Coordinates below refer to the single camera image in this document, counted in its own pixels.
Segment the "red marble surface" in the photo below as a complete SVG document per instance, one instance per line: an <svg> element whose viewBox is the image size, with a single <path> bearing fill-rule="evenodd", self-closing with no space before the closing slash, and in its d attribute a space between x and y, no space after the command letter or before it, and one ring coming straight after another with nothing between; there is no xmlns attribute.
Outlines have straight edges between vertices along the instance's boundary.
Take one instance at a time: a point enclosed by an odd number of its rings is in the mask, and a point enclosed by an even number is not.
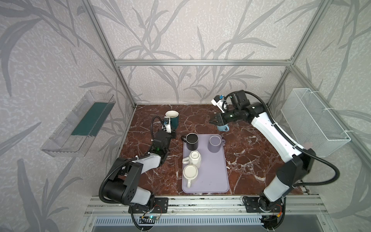
<svg viewBox="0 0 371 232"><path fill-rule="evenodd" d="M152 117L164 117L168 110L179 112L177 138L171 140L170 155L156 169L143 173L139 186L153 191L155 195L187 195L181 186L183 142L181 135L220 134L225 140L224 153L230 189L221 195L258 195L274 178L283 164L277 151L253 126L244 121L229 123L228 132L220 132L209 124L210 116L217 113L213 105L139 105L122 148L121 157L131 158L144 154L151 143L150 123ZM155 121L154 132L160 128ZM302 194L294 189L292 194Z"/></svg>

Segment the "mug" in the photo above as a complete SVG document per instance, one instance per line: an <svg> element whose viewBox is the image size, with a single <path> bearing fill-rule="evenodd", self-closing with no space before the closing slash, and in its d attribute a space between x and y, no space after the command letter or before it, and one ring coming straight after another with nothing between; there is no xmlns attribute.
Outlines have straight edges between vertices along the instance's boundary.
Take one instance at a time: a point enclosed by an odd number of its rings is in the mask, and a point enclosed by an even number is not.
<svg viewBox="0 0 371 232"><path fill-rule="evenodd" d="M195 165L189 164L183 169L183 176L187 180L187 188L190 188L191 184L197 180L198 169Z"/></svg>
<svg viewBox="0 0 371 232"><path fill-rule="evenodd" d="M165 113L165 116L170 118L171 129L176 130L179 125L179 113L175 110L170 110Z"/></svg>
<svg viewBox="0 0 371 232"><path fill-rule="evenodd" d="M189 133L180 137L186 143L188 150L195 151L198 148L198 136L195 133Z"/></svg>
<svg viewBox="0 0 371 232"><path fill-rule="evenodd" d="M207 144L207 148L212 153L217 153L220 151L222 145L224 145L226 141L217 135L213 135L209 139L209 143Z"/></svg>
<svg viewBox="0 0 371 232"><path fill-rule="evenodd" d="M198 151L191 151L189 156L182 160L182 163L193 164L199 169L201 166L201 154Z"/></svg>
<svg viewBox="0 0 371 232"><path fill-rule="evenodd" d="M223 126L216 126L219 131L229 131L229 126L228 124L223 125Z"/></svg>

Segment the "black mug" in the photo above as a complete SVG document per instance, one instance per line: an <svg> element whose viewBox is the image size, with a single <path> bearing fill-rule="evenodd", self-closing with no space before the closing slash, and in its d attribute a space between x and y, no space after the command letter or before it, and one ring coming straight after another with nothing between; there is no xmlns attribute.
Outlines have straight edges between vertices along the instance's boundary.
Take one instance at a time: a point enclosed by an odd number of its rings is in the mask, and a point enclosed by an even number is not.
<svg viewBox="0 0 371 232"><path fill-rule="evenodd" d="M190 151L195 151L198 148L198 136L195 133L189 133L186 136L180 137L183 142L187 144L187 148Z"/></svg>

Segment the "white mug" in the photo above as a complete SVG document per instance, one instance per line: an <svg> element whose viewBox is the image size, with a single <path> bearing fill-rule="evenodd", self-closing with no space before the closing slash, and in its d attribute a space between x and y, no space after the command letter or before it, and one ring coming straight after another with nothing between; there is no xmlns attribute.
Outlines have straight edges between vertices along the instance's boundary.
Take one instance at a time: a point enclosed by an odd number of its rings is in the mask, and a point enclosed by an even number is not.
<svg viewBox="0 0 371 232"><path fill-rule="evenodd" d="M182 160L182 163L193 164L199 169L201 166L201 154L198 151L191 151L189 156Z"/></svg>
<svg viewBox="0 0 371 232"><path fill-rule="evenodd" d="M183 175L187 179L187 188L190 188L191 184L197 180L198 169L195 165L189 164L183 169Z"/></svg>

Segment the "purple tray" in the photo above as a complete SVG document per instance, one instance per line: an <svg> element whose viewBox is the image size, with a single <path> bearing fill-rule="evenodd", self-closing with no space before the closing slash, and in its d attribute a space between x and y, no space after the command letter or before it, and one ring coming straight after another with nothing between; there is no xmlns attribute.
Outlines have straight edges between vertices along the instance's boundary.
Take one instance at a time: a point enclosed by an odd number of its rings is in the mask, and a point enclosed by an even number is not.
<svg viewBox="0 0 371 232"><path fill-rule="evenodd" d="M197 181L187 187L187 181L182 173L182 189L185 193L225 193L229 190L226 158L224 156L224 146L217 153L212 153L207 149L207 144L211 136L218 134L198 134L198 149L201 154L201 166L198 169ZM191 153L183 143L183 158Z"/></svg>

